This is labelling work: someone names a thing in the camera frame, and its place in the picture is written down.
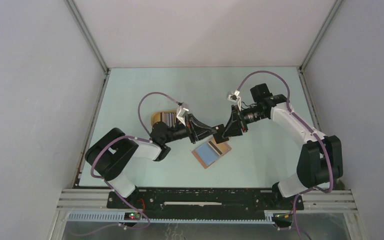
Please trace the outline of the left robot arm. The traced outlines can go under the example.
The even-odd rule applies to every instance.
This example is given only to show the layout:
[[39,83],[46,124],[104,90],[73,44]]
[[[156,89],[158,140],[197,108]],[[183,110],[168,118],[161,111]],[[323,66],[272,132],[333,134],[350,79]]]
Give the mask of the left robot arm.
[[195,144],[218,130],[219,127],[210,127],[191,113],[184,122],[177,119],[172,126],[162,120],[154,123],[148,139],[128,136],[115,127],[87,150],[84,159],[91,166],[91,175],[118,192],[118,201],[125,208],[133,208],[138,202],[138,188],[124,173],[132,158],[159,162],[171,151],[168,143],[189,139]]

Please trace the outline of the tan card with black stripe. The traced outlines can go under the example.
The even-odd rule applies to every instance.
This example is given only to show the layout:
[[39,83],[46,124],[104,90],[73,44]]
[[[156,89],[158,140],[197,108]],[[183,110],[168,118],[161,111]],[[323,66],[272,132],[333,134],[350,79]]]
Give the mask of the tan card with black stripe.
[[218,156],[224,156],[232,149],[227,142],[216,143],[213,139],[208,144]]

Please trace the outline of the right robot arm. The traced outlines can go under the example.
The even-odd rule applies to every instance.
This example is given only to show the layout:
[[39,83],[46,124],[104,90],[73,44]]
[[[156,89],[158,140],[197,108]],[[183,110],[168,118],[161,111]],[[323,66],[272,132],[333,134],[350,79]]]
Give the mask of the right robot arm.
[[270,119],[290,134],[301,148],[296,172],[272,187],[271,204],[284,209],[291,202],[291,196],[333,182],[342,177],[342,143],[335,136],[327,136],[310,127],[288,104],[283,94],[273,95],[265,83],[250,90],[254,103],[242,108],[240,92],[229,93],[227,98],[231,106],[230,118],[223,130],[218,131],[216,142],[227,141],[230,137],[241,136],[248,131],[248,125],[263,119]]

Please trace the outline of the yellow oval card tray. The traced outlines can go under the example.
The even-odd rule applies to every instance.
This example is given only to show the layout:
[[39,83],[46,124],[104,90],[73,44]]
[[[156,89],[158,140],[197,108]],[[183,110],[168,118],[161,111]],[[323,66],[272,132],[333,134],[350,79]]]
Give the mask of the yellow oval card tray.
[[176,109],[154,112],[150,118],[150,124],[153,126],[157,122],[164,122],[169,128],[177,123]]

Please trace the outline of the brown leather card holder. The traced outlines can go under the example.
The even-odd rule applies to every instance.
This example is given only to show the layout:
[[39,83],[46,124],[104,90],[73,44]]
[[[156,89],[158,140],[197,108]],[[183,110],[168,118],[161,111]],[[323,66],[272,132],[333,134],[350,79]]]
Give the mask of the brown leather card holder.
[[203,144],[199,145],[195,148],[191,153],[197,159],[197,161],[201,164],[204,169],[209,168],[216,161],[218,161],[223,156],[219,156],[215,153],[215,151],[209,146],[208,142],[214,140],[214,138],[210,138]]

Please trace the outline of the dark grey credit card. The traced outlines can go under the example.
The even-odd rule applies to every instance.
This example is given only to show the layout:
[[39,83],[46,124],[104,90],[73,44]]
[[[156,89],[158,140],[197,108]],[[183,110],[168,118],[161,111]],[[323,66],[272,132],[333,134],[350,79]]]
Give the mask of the dark grey credit card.
[[219,124],[213,128],[215,133],[212,136],[217,144],[221,144],[229,140],[228,137],[224,137],[225,126],[223,124]]

